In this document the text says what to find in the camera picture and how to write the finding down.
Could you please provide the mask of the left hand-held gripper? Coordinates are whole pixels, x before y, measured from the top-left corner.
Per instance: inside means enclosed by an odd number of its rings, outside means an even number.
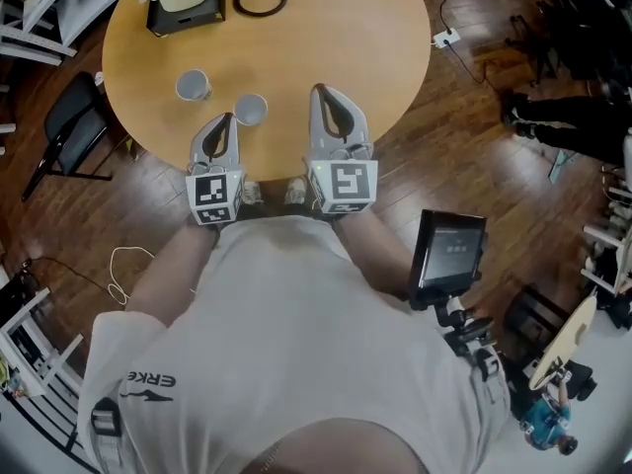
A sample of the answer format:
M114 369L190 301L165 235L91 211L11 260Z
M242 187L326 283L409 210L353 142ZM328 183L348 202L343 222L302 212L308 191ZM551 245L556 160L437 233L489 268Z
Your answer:
M242 203L245 173L240 167L238 124L232 113L213 118L197 133L191 145L190 163L186 186L197 224L235 221Z

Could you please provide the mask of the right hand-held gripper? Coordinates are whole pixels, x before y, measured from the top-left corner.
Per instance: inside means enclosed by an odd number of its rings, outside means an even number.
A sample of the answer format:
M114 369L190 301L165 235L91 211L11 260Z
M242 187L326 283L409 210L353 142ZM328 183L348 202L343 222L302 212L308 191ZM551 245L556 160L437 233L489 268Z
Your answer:
M371 207L378 162L360 107L339 90L316 84L310 92L309 139L307 177L320 212L351 214Z

